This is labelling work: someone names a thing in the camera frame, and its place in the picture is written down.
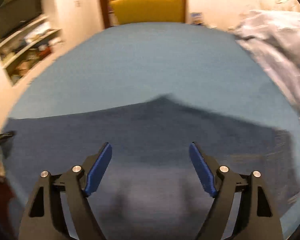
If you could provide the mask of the dark blue denim jeans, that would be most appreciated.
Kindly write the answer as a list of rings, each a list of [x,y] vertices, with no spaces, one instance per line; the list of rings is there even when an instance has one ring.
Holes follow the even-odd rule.
[[[40,172],[62,173],[109,142],[113,156],[89,204],[108,239],[193,239],[212,204],[189,146],[235,172],[261,172],[280,215],[300,193],[285,129],[183,105],[167,96],[102,111],[9,118],[5,161],[25,204]]]

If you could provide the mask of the black flat screen television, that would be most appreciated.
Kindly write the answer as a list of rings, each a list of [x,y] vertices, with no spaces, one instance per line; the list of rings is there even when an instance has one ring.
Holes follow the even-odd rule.
[[[41,0],[11,0],[0,7],[0,40],[43,13]]]

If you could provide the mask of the cream wardrobe doors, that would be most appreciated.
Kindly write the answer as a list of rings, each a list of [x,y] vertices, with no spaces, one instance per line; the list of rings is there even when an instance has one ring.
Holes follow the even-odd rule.
[[[42,6],[67,50],[104,29],[100,0],[42,0]]]

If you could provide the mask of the grey star pattern duvet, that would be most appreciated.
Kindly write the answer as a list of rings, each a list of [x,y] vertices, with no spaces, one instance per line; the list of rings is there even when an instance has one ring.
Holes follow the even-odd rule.
[[[300,12],[251,10],[232,33],[298,112]]]

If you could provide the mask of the small blue picture box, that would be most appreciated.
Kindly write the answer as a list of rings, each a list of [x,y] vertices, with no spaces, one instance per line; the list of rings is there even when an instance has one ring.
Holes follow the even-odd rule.
[[[204,25],[203,13],[202,12],[191,12],[190,13],[190,24],[191,25]]]

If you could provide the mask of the cream wall shelf unit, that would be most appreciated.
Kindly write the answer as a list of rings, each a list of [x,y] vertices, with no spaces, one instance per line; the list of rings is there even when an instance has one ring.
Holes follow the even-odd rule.
[[[12,86],[53,52],[61,33],[42,14],[0,40],[0,64]]]

